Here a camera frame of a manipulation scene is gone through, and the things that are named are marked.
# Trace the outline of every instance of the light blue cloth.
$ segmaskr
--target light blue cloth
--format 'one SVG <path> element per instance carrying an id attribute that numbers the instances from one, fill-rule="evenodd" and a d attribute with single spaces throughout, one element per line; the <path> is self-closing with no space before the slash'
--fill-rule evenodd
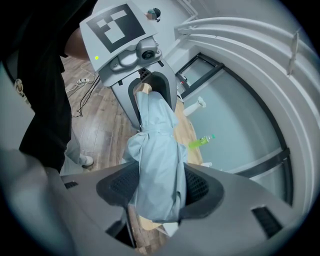
<path id="1" fill-rule="evenodd" d="M 139 185 L 131 200 L 153 222 L 177 222 L 186 204 L 187 149 L 173 133 L 178 119 L 158 92 L 137 92 L 141 132 L 128 140 L 123 162 L 139 162 Z"/>

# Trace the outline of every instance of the green bottle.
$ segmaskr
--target green bottle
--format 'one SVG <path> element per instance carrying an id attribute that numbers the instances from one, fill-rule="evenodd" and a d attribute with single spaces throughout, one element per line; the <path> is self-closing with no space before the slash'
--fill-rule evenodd
<path id="1" fill-rule="evenodd" d="M 197 147 L 208 144 L 211 141 L 211 138 L 214 139 L 215 136 L 212 134 L 212 136 L 204 136 L 200 139 L 192 141 L 189 143 L 189 149 L 194 150 Z"/>

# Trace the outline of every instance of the white curved frame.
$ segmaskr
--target white curved frame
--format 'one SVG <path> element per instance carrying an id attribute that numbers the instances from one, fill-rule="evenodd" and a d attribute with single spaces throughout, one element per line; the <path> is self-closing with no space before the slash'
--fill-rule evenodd
<path id="1" fill-rule="evenodd" d="M 287 76 L 294 35 L 281 28 L 238 17 L 199 19 L 175 28 L 189 35 L 186 40 L 200 52 L 244 79 L 266 103 L 290 148 L 293 207 L 308 212 L 320 184 L 317 54 L 300 40 L 293 73 Z"/>

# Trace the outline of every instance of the power strip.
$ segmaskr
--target power strip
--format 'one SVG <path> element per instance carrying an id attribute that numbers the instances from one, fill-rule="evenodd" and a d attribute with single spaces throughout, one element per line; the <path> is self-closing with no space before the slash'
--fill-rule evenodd
<path id="1" fill-rule="evenodd" d="M 81 79 L 79 79 L 76 83 L 77 83 L 77 84 L 80 84 L 80 83 L 89 83 L 89 82 L 90 82 L 89 79 L 87 79 L 87 78 L 81 78 Z"/>

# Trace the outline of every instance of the person's arm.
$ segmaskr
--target person's arm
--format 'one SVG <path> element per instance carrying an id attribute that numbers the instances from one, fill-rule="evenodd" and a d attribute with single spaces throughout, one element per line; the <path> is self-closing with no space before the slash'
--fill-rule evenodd
<path id="1" fill-rule="evenodd" d="M 69 39 L 67 40 L 64 47 L 64 53 L 77 59 L 90 61 L 79 27 L 70 35 Z"/>

